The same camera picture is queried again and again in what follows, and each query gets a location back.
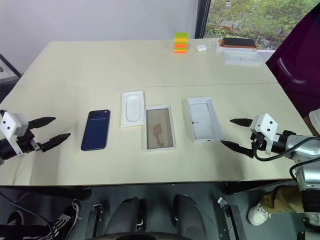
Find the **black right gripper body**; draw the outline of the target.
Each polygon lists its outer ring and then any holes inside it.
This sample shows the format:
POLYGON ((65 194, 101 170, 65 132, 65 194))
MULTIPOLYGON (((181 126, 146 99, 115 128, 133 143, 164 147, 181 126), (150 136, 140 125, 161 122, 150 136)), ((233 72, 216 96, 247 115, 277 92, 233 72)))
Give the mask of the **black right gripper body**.
POLYGON ((251 153, 254 153, 255 150, 265 151, 266 150, 266 141, 265 136, 261 132, 253 132, 251 134, 251 153))

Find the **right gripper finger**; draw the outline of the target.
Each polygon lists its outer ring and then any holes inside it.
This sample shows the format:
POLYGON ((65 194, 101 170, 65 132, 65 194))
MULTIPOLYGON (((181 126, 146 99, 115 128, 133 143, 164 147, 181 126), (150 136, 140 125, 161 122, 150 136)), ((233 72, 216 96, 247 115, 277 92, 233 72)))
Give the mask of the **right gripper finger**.
POLYGON ((230 122, 236 125, 248 128, 251 126, 253 120, 248 118, 234 118, 234 119, 231 119, 230 122))
POLYGON ((246 148, 246 147, 240 146, 238 143, 226 141, 226 140, 221 140, 220 142, 234 152, 246 155, 252 159, 254 158, 254 150, 252 147, 246 148))

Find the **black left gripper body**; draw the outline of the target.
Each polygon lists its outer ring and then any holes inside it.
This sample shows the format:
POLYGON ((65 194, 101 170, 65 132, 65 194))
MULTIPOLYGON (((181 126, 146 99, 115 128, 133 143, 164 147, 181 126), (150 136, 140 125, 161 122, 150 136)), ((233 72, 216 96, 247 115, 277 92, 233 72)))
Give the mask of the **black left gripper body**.
POLYGON ((35 142, 34 137, 35 135, 30 130, 27 130, 23 136, 17 137, 16 142, 22 153, 37 152, 41 150, 40 144, 35 142))

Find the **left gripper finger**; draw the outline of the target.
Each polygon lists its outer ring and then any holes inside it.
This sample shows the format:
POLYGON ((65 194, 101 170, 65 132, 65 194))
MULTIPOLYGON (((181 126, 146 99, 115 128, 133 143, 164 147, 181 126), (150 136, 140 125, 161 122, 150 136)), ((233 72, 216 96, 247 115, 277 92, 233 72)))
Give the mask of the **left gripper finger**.
POLYGON ((52 116, 37 118, 37 119, 31 120, 28 122, 27 129, 28 130, 38 129, 38 128, 41 128, 41 127, 48 125, 49 123, 53 122, 54 120, 56 120, 56 118, 52 117, 52 116))
POLYGON ((70 135, 70 133, 59 134, 45 143, 40 143, 40 150, 44 153, 50 149, 53 149, 63 143, 70 135))

